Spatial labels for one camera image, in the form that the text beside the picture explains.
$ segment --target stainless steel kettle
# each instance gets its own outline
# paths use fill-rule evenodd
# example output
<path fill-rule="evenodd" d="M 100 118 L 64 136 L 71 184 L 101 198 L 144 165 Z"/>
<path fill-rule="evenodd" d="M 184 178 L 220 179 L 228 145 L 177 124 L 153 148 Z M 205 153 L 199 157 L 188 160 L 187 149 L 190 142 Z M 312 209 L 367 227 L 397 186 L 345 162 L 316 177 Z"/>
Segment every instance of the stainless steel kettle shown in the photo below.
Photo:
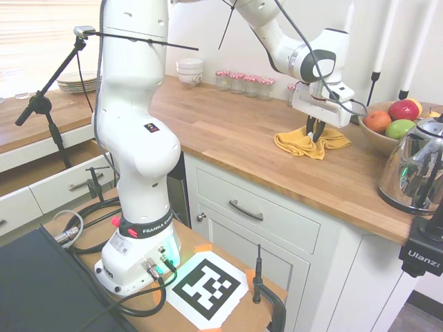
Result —
<path fill-rule="evenodd" d="M 381 177 L 379 195 L 407 213 L 436 211 L 443 198 L 443 116 L 420 120 L 399 141 Z"/>

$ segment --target floor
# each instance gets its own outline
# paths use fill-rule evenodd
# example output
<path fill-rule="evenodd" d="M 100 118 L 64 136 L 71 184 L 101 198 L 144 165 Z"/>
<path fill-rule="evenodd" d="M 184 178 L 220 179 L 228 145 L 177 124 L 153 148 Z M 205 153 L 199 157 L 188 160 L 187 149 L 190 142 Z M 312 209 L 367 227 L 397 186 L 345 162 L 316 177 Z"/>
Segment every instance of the floor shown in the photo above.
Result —
<path fill-rule="evenodd" d="M 389 332 L 443 332 L 443 321 L 406 303 Z"/>

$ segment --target apple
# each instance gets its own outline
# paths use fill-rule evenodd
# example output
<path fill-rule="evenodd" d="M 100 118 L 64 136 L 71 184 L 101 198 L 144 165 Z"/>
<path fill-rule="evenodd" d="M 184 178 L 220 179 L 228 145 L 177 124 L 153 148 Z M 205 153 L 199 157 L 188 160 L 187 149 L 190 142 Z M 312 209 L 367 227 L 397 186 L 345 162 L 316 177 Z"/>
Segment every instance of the apple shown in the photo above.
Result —
<path fill-rule="evenodd" d="M 419 115 L 419 108 L 412 100 L 399 100 L 389 107 L 388 111 L 393 120 L 415 120 Z"/>
<path fill-rule="evenodd" d="M 409 129 L 415 127 L 415 122 L 406 119 L 396 120 L 386 129 L 386 136 L 399 140 L 403 138 Z"/>
<path fill-rule="evenodd" d="M 414 98 L 408 98 L 409 100 L 412 100 L 418 107 L 418 116 L 420 116 L 420 114 L 422 114 L 423 111 L 423 106 L 422 104 L 420 104 L 418 101 L 416 101 Z"/>
<path fill-rule="evenodd" d="M 423 118 L 438 118 L 439 116 L 440 116 L 440 113 L 429 112 L 429 113 L 426 113 Z"/>
<path fill-rule="evenodd" d="M 392 120 L 385 111 L 373 111 L 363 119 L 365 126 L 376 133 L 383 133 Z"/>

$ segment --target red apple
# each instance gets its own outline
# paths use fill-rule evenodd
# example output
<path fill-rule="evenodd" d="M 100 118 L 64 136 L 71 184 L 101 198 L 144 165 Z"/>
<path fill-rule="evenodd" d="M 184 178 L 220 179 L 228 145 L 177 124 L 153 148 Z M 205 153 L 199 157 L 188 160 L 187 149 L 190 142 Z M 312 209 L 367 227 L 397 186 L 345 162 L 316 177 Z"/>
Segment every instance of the red apple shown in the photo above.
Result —
<path fill-rule="evenodd" d="M 391 120 L 385 111 L 373 111 L 364 118 L 365 126 L 376 133 L 383 133 L 389 127 Z"/>
<path fill-rule="evenodd" d="M 420 110 L 412 100 L 399 100 L 392 104 L 388 111 L 393 120 L 411 120 L 418 118 Z"/>

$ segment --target glass jar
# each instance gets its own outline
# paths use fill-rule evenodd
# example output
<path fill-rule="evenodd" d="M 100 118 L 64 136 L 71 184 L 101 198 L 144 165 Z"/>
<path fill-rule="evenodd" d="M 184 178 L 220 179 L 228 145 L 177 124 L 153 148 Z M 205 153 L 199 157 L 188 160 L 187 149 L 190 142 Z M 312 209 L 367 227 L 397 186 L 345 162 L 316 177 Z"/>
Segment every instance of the glass jar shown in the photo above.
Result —
<path fill-rule="evenodd" d="M 220 91 L 227 91 L 230 89 L 230 72 L 229 71 L 217 71 L 215 73 L 215 79 L 217 81 L 217 89 Z"/>
<path fill-rule="evenodd" d="M 272 91 L 274 90 L 275 80 L 273 78 L 261 78 L 258 82 L 260 84 L 259 99 L 272 100 Z"/>
<path fill-rule="evenodd" d="M 296 92 L 296 85 L 295 84 L 288 84 L 288 106 L 292 107 L 292 100 L 293 95 Z"/>
<path fill-rule="evenodd" d="M 241 94 L 244 92 L 244 77 L 243 73 L 232 73 L 230 76 L 230 91 L 231 93 Z"/>
<path fill-rule="evenodd" d="M 244 78 L 244 85 L 245 85 L 245 92 L 246 92 L 245 96 L 246 97 L 254 98 L 254 97 L 258 96 L 259 85 L 258 85 L 257 80 L 259 78 L 260 77 L 256 76 L 256 75 L 249 75 Z"/>

